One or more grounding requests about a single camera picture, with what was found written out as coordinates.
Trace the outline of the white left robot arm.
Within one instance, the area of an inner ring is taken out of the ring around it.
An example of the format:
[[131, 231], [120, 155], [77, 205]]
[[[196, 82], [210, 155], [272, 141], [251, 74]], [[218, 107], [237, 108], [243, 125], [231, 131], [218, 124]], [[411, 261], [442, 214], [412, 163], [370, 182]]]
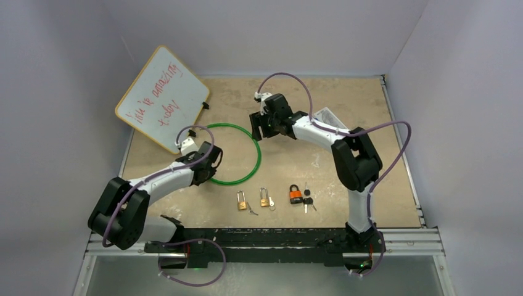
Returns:
[[165, 215], [149, 217], [148, 209], [174, 191], [210, 180], [222, 156], [220, 147], [205, 141], [148, 176], [111, 179], [88, 219], [88, 228], [102, 236], [104, 247], [126, 250], [138, 242], [158, 242], [168, 252], [177, 252], [184, 244], [181, 222]]

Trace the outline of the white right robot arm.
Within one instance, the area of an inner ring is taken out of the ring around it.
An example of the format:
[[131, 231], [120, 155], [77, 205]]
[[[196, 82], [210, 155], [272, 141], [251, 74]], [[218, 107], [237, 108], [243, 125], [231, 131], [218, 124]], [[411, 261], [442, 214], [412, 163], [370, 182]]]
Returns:
[[338, 179], [348, 190], [351, 231], [346, 242], [352, 250], [363, 250], [371, 241], [368, 231], [374, 226], [372, 191], [383, 167], [366, 131], [337, 129], [303, 111], [293, 112], [282, 94], [256, 92], [254, 99], [260, 104], [260, 110], [249, 116], [254, 140], [281, 134], [315, 144], [332, 154]]

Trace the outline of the orange black lock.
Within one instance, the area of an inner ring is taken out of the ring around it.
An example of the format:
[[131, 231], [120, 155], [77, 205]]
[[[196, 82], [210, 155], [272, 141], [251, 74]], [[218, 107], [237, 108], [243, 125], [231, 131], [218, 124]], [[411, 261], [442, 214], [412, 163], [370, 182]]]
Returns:
[[296, 184], [289, 186], [289, 203], [291, 205], [301, 204], [303, 202], [303, 195]]

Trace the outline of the brass padlock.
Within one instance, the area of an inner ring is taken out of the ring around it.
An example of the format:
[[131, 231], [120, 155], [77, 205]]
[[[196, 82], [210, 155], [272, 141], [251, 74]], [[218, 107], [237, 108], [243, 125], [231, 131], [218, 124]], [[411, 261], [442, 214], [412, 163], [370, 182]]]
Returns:
[[247, 209], [247, 201], [245, 199], [244, 191], [237, 191], [237, 209], [243, 211]]
[[270, 206], [270, 197], [266, 187], [260, 188], [260, 206], [269, 207]]

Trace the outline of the black-headed keys bunch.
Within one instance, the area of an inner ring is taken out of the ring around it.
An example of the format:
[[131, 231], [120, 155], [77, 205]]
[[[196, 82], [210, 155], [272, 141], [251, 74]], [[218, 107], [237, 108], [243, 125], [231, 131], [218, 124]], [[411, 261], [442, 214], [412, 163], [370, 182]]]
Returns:
[[303, 204], [305, 214], [308, 213], [309, 208], [313, 209], [314, 211], [317, 211], [307, 182], [305, 183], [305, 189], [303, 191]]

